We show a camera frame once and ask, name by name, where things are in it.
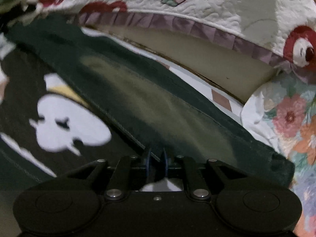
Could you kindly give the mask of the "white bear print quilt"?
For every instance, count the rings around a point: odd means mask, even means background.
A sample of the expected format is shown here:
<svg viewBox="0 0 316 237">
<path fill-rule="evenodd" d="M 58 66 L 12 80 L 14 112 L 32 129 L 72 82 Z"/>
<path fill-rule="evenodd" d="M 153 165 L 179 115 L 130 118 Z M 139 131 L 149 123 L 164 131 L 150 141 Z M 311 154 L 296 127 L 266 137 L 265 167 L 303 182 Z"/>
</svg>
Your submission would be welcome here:
<svg viewBox="0 0 316 237">
<path fill-rule="evenodd" d="M 313 0 L 36 0 L 81 25 L 182 32 L 315 83 Z"/>
</svg>

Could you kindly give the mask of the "floral pastel quilt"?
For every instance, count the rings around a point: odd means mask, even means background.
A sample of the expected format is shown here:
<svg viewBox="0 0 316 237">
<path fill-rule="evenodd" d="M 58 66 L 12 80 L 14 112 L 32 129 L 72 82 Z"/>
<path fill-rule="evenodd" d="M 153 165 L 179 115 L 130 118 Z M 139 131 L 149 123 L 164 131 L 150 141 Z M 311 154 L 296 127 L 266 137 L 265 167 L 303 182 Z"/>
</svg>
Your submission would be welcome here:
<svg viewBox="0 0 316 237">
<path fill-rule="evenodd" d="M 295 165 L 290 189 L 303 212 L 297 236 L 315 236 L 315 85 L 282 73 L 259 87 L 241 111 L 242 126 Z"/>
</svg>

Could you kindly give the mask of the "folded grey clothes stack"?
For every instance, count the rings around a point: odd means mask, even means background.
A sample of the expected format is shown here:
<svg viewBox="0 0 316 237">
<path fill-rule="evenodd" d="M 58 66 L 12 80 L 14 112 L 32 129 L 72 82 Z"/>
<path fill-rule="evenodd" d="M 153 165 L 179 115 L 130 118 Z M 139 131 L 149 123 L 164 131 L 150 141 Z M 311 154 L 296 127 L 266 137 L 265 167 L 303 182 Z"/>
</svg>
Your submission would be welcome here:
<svg viewBox="0 0 316 237">
<path fill-rule="evenodd" d="M 29 22 L 40 11 L 39 0 L 1 0 L 1 32 L 15 22 Z"/>
</svg>

